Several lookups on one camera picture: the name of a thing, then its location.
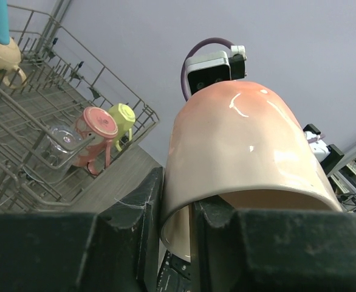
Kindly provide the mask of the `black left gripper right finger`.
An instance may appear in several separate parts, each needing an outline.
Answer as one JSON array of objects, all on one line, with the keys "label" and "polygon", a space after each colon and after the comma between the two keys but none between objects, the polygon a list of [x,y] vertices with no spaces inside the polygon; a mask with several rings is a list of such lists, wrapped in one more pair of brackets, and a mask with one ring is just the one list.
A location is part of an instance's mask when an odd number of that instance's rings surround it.
[{"label": "black left gripper right finger", "polygon": [[191,205],[194,291],[356,291],[356,214]]}]

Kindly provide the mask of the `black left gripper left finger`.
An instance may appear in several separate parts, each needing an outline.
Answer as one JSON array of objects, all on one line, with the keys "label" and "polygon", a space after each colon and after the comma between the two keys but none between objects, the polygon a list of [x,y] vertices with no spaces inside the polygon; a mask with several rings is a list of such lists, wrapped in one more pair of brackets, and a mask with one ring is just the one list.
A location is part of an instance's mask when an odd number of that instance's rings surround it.
[{"label": "black left gripper left finger", "polygon": [[0,291],[155,291],[163,170],[100,214],[0,214]]}]

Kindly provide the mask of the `peach pink mug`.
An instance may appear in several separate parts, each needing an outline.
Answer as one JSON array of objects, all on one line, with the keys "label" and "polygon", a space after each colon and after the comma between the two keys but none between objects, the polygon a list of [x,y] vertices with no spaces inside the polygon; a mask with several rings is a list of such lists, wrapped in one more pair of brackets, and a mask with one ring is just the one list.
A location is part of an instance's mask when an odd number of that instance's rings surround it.
[{"label": "peach pink mug", "polygon": [[189,206],[213,196],[235,208],[341,211],[296,117],[255,82],[201,89],[176,116],[160,215],[169,252],[190,261]]}]

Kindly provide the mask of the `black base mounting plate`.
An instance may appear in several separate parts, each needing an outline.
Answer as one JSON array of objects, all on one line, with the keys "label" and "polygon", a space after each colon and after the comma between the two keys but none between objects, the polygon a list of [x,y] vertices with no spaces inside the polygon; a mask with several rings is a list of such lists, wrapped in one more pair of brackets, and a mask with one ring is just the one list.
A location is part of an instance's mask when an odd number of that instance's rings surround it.
[{"label": "black base mounting plate", "polygon": [[167,251],[157,278],[156,292],[191,292],[191,265]]}]

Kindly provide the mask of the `clear glass cup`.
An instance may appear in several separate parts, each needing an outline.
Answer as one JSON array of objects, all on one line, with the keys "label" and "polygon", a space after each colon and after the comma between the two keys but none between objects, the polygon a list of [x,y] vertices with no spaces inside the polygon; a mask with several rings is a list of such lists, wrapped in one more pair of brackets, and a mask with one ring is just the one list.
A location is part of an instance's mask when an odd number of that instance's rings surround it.
[{"label": "clear glass cup", "polygon": [[[50,132],[58,138],[61,142],[69,146],[75,146],[79,144],[83,139],[73,129],[65,125],[55,125],[50,128]],[[23,170],[35,181],[43,182],[43,179],[49,184],[55,184],[59,182],[66,172],[69,170],[73,161],[77,158],[74,156],[67,162],[71,151],[65,150],[51,137],[45,135],[40,142],[36,152],[45,160],[48,164],[56,167],[56,170],[46,166],[36,156],[31,155],[31,158],[27,161],[27,164],[23,167]]]}]

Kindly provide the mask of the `yellow-green mug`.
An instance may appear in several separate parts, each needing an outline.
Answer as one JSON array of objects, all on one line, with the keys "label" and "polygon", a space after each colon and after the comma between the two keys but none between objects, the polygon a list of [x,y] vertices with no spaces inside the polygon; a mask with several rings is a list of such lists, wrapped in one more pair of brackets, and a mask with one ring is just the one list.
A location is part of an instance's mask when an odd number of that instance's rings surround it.
[{"label": "yellow-green mug", "polygon": [[108,113],[113,117],[117,124],[118,133],[114,138],[114,144],[116,149],[121,152],[125,143],[123,142],[123,145],[121,146],[120,140],[126,133],[129,134],[128,141],[132,141],[132,126],[136,121],[135,113],[129,105],[124,103],[118,103],[110,107]]}]

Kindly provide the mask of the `beige round mug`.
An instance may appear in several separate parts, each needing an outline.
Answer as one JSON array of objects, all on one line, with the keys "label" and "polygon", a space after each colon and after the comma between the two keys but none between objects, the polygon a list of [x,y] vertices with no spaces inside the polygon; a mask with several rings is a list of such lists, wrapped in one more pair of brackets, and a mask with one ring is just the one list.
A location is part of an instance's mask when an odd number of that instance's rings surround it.
[{"label": "beige round mug", "polygon": [[[7,45],[0,44],[0,79],[3,84],[11,89],[22,88],[26,85],[27,76],[19,67],[21,62],[21,52],[12,37],[9,37]],[[11,84],[9,75],[16,73],[21,83],[20,85]]]}]

